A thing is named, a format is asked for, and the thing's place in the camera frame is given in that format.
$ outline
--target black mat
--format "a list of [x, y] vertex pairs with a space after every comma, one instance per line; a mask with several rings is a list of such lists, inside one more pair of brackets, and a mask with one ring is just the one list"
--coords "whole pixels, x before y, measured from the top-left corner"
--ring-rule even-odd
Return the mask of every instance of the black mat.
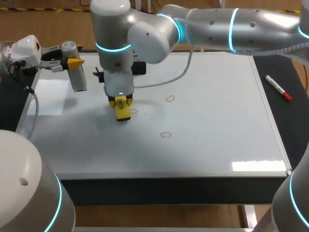
[[[309, 100], [289, 58], [255, 57], [266, 96], [294, 169], [309, 141]], [[264, 80], [269, 74], [293, 98]], [[14, 131], [27, 94], [9, 79], [0, 85], [0, 129]], [[285, 178], [163, 178], [64, 180], [74, 204], [271, 203]]]

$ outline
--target red ink mark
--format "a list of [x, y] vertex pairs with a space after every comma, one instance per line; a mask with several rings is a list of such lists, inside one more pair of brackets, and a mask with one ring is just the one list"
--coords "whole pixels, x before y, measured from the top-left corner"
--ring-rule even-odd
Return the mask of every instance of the red ink mark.
[[138, 111], [136, 109], [130, 109], [131, 114], [136, 114]]
[[163, 138], [169, 138], [171, 135], [172, 134], [169, 133], [169, 132], [163, 132], [163, 133], [160, 134], [160, 136], [163, 137]]
[[174, 101], [174, 99], [175, 99], [175, 96], [174, 96], [174, 95], [171, 95], [171, 96], [167, 97], [165, 100], [166, 100], [167, 102], [172, 102], [172, 101]]

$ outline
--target white cable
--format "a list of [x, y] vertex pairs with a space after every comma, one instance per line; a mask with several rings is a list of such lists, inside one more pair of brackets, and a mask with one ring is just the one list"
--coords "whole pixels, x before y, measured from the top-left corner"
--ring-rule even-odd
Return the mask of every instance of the white cable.
[[30, 140], [31, 137], [33, 136], [35, 126], [36, 126], [36, 122], [37, 122], [38, 115], [39, 115], [39, 99], [38, 99], [38, 96], [36, 95], [36, 93], [33, 94], [33, 98], [35, 100], [35, 115], [34, 115], [34, 120], [33, 120], [33, 124], [32, 124], [32, 127], [31, 127], [31, 131], [30, 131], [30, 133], [28, 134], [28, 137], [27, 137], [28, 140]]
[[134, 88], [148, 88], [148, 87], [155, 87], [155, 86], [162, 86], [162, 85], [166, 85], [166, 84], [169, 84], [169, 83], [172, 83], [174, 81], [177, 81], [179, 80], [180, 78], [182, 78], [188, 71], [189, 67], [190, 67], [190, 64], [191, 64], [191, 59], [192, 59], [192, 54], [194, 52], [194, 49], [195, 47], [193, 47], [191, 50], [190, 50], [190, 53], [189, 53], [189, 58], [188, 58], [188, 62], [187, 62], [187, 66], [185, 67], [184, 71], [182, 74], [180, 74], [179, 76], [175, 77], [174, 79], [171, 79], [169, 81], [165, 81], [165, 82], [161, 82], [161, 83], [157, 83], [157, 84], [150, 84], [150, 85], [144, 85], [144, 86], [134, 86]]
[[191, 9], [188, 11], [187, 15], [185, 16], [185, 25], [184, 25], [184, 29], [186, 31], [185, 33], [185, 39], [187, 40], [187, 43], [189, 45], [191, 45], [191, 42], [190, 42], [190, 39], [189, 39], [189, 36], [188, 36], [188, 23], [189, 23], [189, 17], [190, 17], [190, 14], [194, 11], [194, 10], [197, 10], [197, 8], [194, 8], [194, 9]]
[[225, 51], [225, 52], [243, 56], [271, 56], [271, 55], [289, 53], [291, 51], [296, 51], [306, 47], [309, 47], [309, 43], [301, 43], [290, 47], [285, 47], [277, 50], [269, 50], [269, 51]]

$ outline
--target floor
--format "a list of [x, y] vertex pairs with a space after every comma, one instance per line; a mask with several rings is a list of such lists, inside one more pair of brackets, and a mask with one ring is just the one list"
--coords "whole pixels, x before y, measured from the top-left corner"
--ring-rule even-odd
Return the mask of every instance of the floor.
[[[11, 0], [0, 7], [24, 8], [81, 8], [78, 0]], [[300, 9], [301, 0], [225, 0], [226, 8]], [[219, 7], [219, 0], [153, 0], [152, 10], [162, 5], [177, 4], [188, 8]], [[142, 0], [147, 10], [147, 0]], [[61, 44], [74, 40], [85, 49], [95, 49], [90, 14], [80, 12], [2, 12], [0, 13], [0, 41], [19, 40], [34, 34], [42, 46]], [[188, 49], [179, 46], [176, 49]], [[300, 79], [305, 85], [302, 65], [294, 62]], [[259, 219], [268, 205], [256, 206]], [[77, 226], [124, 227], [242, 227], [242, 212], [237, 205], [108, 205], [76, 207]]]

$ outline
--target whiteboard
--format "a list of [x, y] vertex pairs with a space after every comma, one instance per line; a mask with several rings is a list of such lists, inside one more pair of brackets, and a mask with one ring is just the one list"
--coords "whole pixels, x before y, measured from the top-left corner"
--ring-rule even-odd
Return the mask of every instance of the whiteboard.
[[[182, 79], [136, 89], [135, 114], [125, 122], [116, 121], [92, 74], [97, 53], [81, 58], [87, 91], [73, 92], [67, 72], [47, 70], [36, 86], [40, 115], [31, 141], [59, 178], [286, 176], [291, 169], [252, 57], [194, 53]], [[171, 53], [147, 64], [134, 83], [172, 79], [187, 59], [186, 52]]]

